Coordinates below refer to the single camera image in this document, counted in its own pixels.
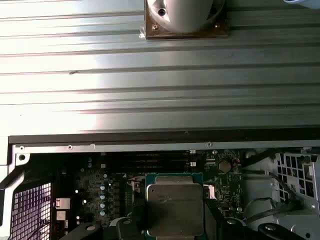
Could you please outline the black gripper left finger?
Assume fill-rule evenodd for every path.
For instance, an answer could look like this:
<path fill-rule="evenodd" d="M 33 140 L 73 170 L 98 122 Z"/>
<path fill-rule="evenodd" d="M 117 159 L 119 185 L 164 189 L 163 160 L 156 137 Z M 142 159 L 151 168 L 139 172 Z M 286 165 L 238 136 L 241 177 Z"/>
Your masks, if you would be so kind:
<path fill-rule="evenodd" d="M 149 240 L 147 235 L 148 205 L 136 200 L 129 216 L 119 217 L 108 226 L 82 223 L 65 235 L 65 240 Z"/>

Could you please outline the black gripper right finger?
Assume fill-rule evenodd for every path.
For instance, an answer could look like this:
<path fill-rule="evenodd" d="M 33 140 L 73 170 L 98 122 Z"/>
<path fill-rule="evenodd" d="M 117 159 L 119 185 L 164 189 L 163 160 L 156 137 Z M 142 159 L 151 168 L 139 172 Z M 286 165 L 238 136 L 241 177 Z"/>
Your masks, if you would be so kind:
<path fill-rule="evenodd" d="M 204 235 L 206 240 L 302 240 L 298 234 L 275 223 L 262 223 L 257 230 L 236 218 L 225 218 L 215 199 L 205 199 Z"/>

